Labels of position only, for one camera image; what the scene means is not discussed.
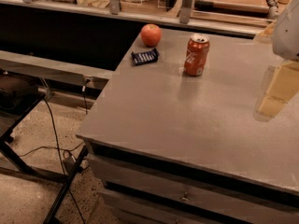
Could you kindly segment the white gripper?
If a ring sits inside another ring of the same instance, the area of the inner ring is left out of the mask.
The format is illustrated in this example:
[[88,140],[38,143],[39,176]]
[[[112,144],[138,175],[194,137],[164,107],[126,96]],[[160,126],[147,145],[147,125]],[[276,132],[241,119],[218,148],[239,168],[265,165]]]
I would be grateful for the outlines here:
[[278,16],[273,33],[273,52],[285,60],[274,70],[258,112],[275,117],[299,92],[299,0],[291,0]]

